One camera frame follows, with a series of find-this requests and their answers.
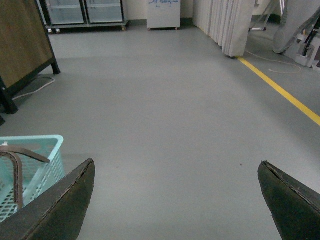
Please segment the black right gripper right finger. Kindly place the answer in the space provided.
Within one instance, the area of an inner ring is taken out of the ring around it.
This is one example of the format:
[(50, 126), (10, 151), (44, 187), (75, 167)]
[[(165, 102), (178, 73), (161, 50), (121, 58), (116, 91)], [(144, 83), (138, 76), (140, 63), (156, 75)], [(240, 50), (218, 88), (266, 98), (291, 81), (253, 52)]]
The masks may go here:
[(257, 170), (263, 198), (283, 240), (320, 238), (320, 194), (267, 161)]

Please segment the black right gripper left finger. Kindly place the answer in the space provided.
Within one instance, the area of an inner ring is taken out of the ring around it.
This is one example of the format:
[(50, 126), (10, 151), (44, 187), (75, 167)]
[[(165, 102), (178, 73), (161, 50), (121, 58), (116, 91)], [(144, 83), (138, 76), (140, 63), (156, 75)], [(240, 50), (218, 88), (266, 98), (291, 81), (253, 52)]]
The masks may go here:
[(95, 184), (89, 158), (59, 182), (0, 224), (2, 240), (76, 240)]

